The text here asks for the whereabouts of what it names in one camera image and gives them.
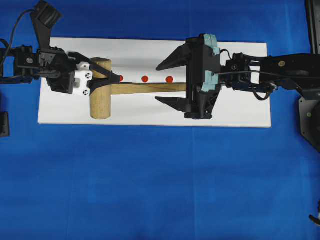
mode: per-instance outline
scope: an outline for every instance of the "wooden handle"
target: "wooden handle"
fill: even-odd
[[[119,83],[111,87],[112,95],[185,92],[185,83]]]
[[[112,61],[105,58],[94,57],[91,61],[111,71]],[[92,71],[97,79],[106,78],[105,75]],[[94,119],[107,119],[111,116],[111,85],[102,86],[94,90],[90,95],[90,116]]]

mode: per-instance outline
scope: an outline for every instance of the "blue background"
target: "blue background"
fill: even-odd
[[[18,15],[36,3],[3,0],[0,37],[9,40]],[[63,14],[53,37],[214,33],[266,42],[273,56],[310,52],[303,0],[50,3]],[[38,47],[28,16],[13,45],[22,44]],[[299,134],[294,91],[271,96],[269,129],[39,125],[39,81],[0,92],[11,128],[0,139],[0,239],[320,236],[308,219],[320,199],[320,155]]]

